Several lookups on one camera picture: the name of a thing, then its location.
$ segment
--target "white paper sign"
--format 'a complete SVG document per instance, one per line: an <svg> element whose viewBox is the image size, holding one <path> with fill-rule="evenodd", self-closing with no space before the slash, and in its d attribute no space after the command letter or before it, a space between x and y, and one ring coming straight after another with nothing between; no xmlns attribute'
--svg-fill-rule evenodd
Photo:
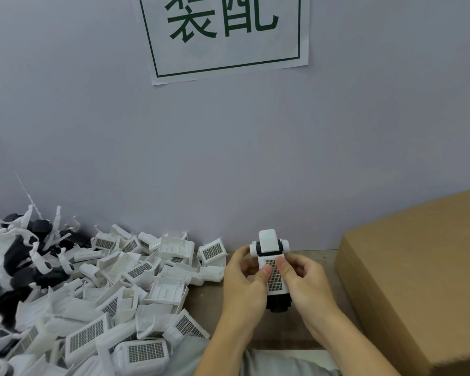
<svg viewBox="0 0 470 376"><path fill-rule="evenodd" d="M310 0L135 0L154 85L308 64Z"/></svg>

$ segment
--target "chinese character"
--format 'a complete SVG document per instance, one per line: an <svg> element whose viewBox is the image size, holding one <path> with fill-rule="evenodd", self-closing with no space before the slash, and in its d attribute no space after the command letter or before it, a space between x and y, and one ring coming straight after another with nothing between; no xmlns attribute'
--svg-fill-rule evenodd
<svg viewBox="0 0 470 376"><path fill-rule="evenodd" d="M196 2L196 1L205 1L205 0L188 0L188 2ZM165 8L167 10L170 10L170 8L172 8L176 3L178 4L179 9L182 10L183 9L183 0L172 0L171 2L169 2L169 4L167 4L165 6ZM170 18L167 19L167 21L169 23L177 22L177 21L184 21L183 24L180 26L180 28L178 30L176 30L173 34L171 34L170 37L172 39L175 39L179 35L179 33L182 33L183 34L183 42L187 43L195 35L195 33L193 31L191 31L190 33L187 33L187 31L186 31L186 28L187 28L188 24L190 24L190 23L194 26L195 29L197 29L197 31L200 34L203 34L206 37L216 38L216 35L218 33L213 33L211 31L206 31L205 30L207 28L207 26L209 26L209 24L210 24L210 19L209 18L205 19L205 22L202 24L202 26L197 24L197 22L195 21L195 18L215 15L215 11L209 10L209 11L205 11L205 12L192 13L192 10L191 10L189 5L186 5L186 7L184 7L184 9L188 12L188 14L180 15L180 16L177 16L177 17L170 17Z"/></svg>
<svg viewBox="0 0 470 376"><path fill-rule="evenodd" d="M232 11L233 0L222 0L223 1L223 15L225 18L225 34L227 37L230 36L231 30L246 29L248 33L251 32L251 5L249 0L237 0L237 5L245 8L243 13L228 15L228 11ZM273 16L272 23L268 25L262 25L260 22L260 0L254 0L254 17L257 31L273 30L276 28L279 18ZM230 25L231 20L240 20L244 18L245 22L235 21L235 24Z"/></svg>

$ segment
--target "gray fabric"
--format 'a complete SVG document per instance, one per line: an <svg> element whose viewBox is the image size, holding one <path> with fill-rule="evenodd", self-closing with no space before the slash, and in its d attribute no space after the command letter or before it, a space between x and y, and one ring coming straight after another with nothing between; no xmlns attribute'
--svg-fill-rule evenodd
<svg viewBox="0 0 470 376"><path fill-rule="evenodd" d="M192 376L209 344L204 338L186 337L175 349L163 376ZM240 376L341 376L307 360L278 356L256 349L244 352Z"/></svg>

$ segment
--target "green border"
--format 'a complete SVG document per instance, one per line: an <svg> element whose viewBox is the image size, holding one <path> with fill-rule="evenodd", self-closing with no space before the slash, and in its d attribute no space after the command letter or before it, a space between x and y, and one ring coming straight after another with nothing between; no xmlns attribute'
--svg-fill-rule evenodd
<svg viewBox="0 0 470 376"><path fill-rule="evenodd" d="M172 77L172 76L186 75L186 74L195 74L195 73L203 73L203 72L206 72L206 71L215 71L215 70L217 70L217 69L234 69L234 68L236 68L236 67L254 66L254 65L256 65L256 64L265 64L265 63L275 63L275 62L292 61L292 60L301 58L301 0L299 0L299 14L298 14L298 56L295 56L295 57L293 57L293 58L275 59L275 60L273 60L273 61L254 62L254 63L246 63L246 64L235 64L235 65L233 65L233 66L216 67L216 68L214 68L214 69L197 69L197 70L193 70L193 71L187 71L187 72L184 72L184 73L175 73L175 74L158 75L157 63L156 63L156 61L155 61L155 55L153 54L153 48L152 48L152 46L151 46L150 32L148 31L148 24L146 23L146 16L144 15L143 1L142 1L142 0L139 0L139 3L141 4L141 12L143 13L144 25L145 25L145 27L146 27L146 34L148 35L148 42L150 43L151 56L153 57L153 65L155 66L155 74L157 75L157 78Z"/></svg>

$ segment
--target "pile of plastic parts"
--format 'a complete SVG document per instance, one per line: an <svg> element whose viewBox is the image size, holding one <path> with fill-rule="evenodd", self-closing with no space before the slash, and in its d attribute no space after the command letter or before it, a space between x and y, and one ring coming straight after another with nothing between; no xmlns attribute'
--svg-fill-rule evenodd
<svg viewBox="0 0 470 376"><path fill-rule="evenodd" d="M154 376L185 335L209 334L183 309L188 286L220 282L221 239L195 252L113 225L91 238L24 215L0 220L0 376Z"/></svg>

